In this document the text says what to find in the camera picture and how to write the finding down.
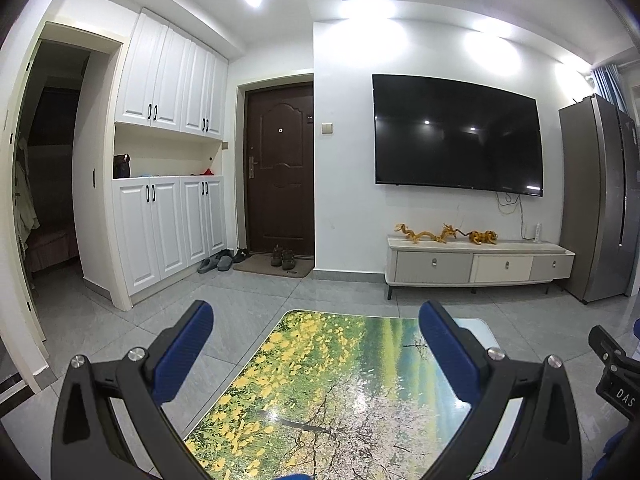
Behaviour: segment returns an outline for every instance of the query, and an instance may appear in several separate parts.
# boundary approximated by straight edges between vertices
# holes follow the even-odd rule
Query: brown front door
[[[314,89],[249,92],[244,181],[249,249],[314,255]]]

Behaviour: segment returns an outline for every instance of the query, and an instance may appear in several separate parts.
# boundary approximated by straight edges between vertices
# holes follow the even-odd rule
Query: silver screw
[[[506,354],[502,350],[500,350],[499,348],[496,348],[495,346],[492,346],[486,352],[489,354],[489,357],[494,361],[502,361],[506,356]]]
[[[129,350],[127,357],[132,361],[140,361],[145,356],[145,349],[140,348],[139,346],[136,348],[132,348]]]
[[[556,355],[550,355],[546,362],[549,363],[549,366],[552,368],[560,368],[562,366],[562,359]]]
[[[71,359],[71,366],[73,368],[79,368],[84,364],[84,356],[83,355],[75,355]]]

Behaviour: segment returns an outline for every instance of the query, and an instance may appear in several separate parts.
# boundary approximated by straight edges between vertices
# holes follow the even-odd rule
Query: curtain
[[[593,80],[596,83],[596,92],[604,97],[611,104],[616,105],[625,114],[626,109],[625,97],[622,95],[620,86],[620,72],[614,64],[599,66],[593,70]]]

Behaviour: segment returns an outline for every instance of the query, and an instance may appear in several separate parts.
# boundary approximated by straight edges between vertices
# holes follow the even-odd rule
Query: cream drawer
[[[398,283],[468,283],[472,254],[398,251]]]
[[[529,281],[533,256],[475,256],[475,283]]]
[[[532,282],[544,282],[558,278],[568,278],[574,264],[573,254],[554,254],[553,256],[534,256],[529,279]]]

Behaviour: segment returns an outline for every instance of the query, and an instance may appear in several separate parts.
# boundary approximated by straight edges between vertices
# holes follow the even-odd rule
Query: black bag
[[[129,167],[130,160],[131,160],[131,157],[129,155],[113,156],[113,177],[114,178],[129,178],[131,176],[131,168]]]

